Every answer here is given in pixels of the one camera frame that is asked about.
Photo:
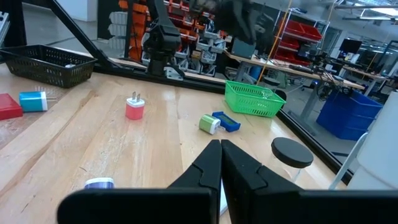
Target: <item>black wire basket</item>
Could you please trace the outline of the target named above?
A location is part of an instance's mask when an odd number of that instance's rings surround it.
[[[96,59],[45,45],[0,49],[10,72],[19,77],[70,88],[91,77]]]

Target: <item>green tape roll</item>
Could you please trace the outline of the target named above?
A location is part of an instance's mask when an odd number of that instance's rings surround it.
[[[205,114],[200,118],[199,128],[206,131],[209,134],[216,133],[216,129],[220,126],[221,121],[212,115]]]

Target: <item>desk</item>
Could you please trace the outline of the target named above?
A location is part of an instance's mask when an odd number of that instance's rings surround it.
[[[235,60],[241,62],[241,65],[239,66],[238,72],[236,74],[236,76],[239,77],[238,78],[239,81],[241,81],[240,77],[242,77],[242,75],[244,73],[244,70],[247,70],[248,66],[251,66],[251,65],[264,66],[266,64],[267,65],[266,68],[268,68],[268,69],[274,69],[274,70],[280,70],[280,71],[283,71],[283,72],[289,72],[291,74],[299,75],[301,77],[314,79],[314,80],[321,80],[322,82],[331,82],[333,80],[334,84],[336,84],[336,85],[341,85],[341,86],[344,86],[344,87],[357,88],[357,89],[360,89],[360,90],[364,89],[363,86],[355,84],[355,83],[350,82],[348,80],[344,80],[341,83],[341,82],[333,79],[332,77],[327,77],[326,75],[323,75],[322,78],[321,78],[321,76],[319,76],[317,74],[309,74],[309,73],[293,70],[293,69],[291,69],[289,67],[277,66],[277,65],[273,64],[270,61],[265,63],[264,60],[263,61],[259,60],[255,56],[253,56],[252,59],[248,59],[248,58],[242,58],[242,57],[238,57],[238,56],[232,55],[232,54],[230,54],[227,51],[225,51],[225,54],[229,58],[232,58],[232,59],[235,59]],[[277,63],[290,65],[290,63],[288,63],[288,62],[283,62],[283,61],[280,61],[280,60],[272,59],[272,61],[273,62],[277,62]],[[318,82],[317,86],[322,85],[323,84],[322,82]],[[304,109],[303,109],[303,111],[301,112],[300,115],[297,115],[297,114],[289,111],[289,114],[292,115],[294,117],[294,119],[297,122],[299,122],[304,127],[304,129],[306,129],[312,135],[316,135],[317,133],[309,124],[307,124],[307,119],[310,116],[310,113],[312,112],[312,110],[313,110],[313,108],[315,106],[315,103],[317,102],[317,99],[318,99],[317,91],[314,90],[314,91],[312,91],[312,93],[310,95],[310,98],[308,99],[307,103],[305,104]]]
[[[116,187],[166,187],[212,139],[229,139],[265,165],[274,138],[299,141],[278,118],[233,113],[223,95],[100,73],[66,90],[11,75],[2,64],[0,90],[14,99],[32,90],[58,98],[47,112],[0,121],[0,223],[54,224],[60,201],[93,177],[112,177]],[[124,116],[133,91],[146,100],[140,121]],[[241,129],[200,131],[200,117],[213,111]],[[327,189],[334,176],[315,157],[297,184]],[[230,223],[228,212],[220,223]]]
[[[364,75],[364,76],[367,76],[369,78],[372,78],[371,84],[369,85],[368,89],[365,91],[365,94],[364,94],[365,96],[369,95],[369,93],[372,91],[372,89],[373,89],[373,87],[374,87],[374,85],[376,84],[377,81],[386,81],[388,79],[386,77],[382,77],[380,75],[373,75],[373,74],[370,74],[368,72],[364,72],[364,71],[361,71],[361,70],[358,70],[356,68],[349,67],[349,66],[344,66],[343,69],[351,71],[351,72],[355,72],[355,73],[358,73],[358,74],[361,74],[361,75]]]

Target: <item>blue tape roll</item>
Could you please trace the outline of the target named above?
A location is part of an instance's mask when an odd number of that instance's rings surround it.
[[[44,91],[19,93],[19,104],[23,112],[47,111],[47,97]]]

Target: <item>black stool seat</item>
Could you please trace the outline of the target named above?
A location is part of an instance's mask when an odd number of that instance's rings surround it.
[[[313,162],[309,149],[288,138],[275,138],[271,144],[272,153],[284,164],[294,168],[305,168]]]
[[[279,86],[280,82],[276,80],[275,78],[269,78],[269,77],[264,77],[262,78],[262,81],[264,81],[266,84],[270,86]]]

